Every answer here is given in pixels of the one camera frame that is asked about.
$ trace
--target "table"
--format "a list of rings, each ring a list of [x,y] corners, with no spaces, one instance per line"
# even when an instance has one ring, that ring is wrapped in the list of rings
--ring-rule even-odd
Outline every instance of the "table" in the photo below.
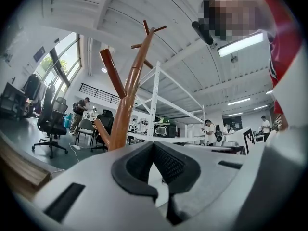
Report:
[[[262,138],[262,142],[264,142],[264,135],[255,136],[256,141],[257,141],[258,138]]]

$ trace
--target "fluorescent light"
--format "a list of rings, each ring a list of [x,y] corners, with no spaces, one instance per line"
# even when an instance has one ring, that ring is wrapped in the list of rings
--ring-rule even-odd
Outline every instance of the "fluorescent light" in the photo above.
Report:
[[[263,33],[259,32],[257,34],[250,35],[243,39],[232,42],[218,49],[218,53],[221,57],[229,55],[235,51],[239,51],[248,46],[260,43],[263,41]]]
[[[242,112],[236,113],[236,114],[232,114],[232,115],[233,115],[233,116],[236,116],[236,115],[240,115],[240,114],[242,114]]]
[[[246,98],[246,99],[243,99],[243,100],[239,100],[239,101],[235,101],[235,102],[232,102],[232,103],[228,103],[228,105],[232,105],[232,104],[236,104],[236,103],[241,103],[241,102],[245,102],[245,101],[248,101],[250,100],[250,98]]]
[[[262,108],[265,108],[267,107],[268,105],[264,105],[264,106],[261,106],[261,107],[258,107],[258,108],[254,108],[254,110],[258,110],[258,109],[262,109]]]

